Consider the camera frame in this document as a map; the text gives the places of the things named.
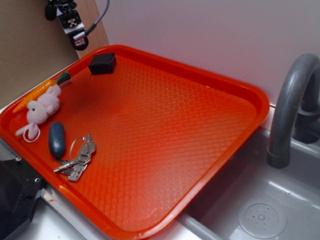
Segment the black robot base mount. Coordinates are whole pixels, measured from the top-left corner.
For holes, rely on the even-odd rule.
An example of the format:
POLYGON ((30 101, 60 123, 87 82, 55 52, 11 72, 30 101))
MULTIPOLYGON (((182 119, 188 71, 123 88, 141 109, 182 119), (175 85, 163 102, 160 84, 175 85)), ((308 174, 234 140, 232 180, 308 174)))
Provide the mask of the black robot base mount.
POLYGON ((0 162, 0 238, 12 240, 31 224, 44 180, 21 157, 0 162))

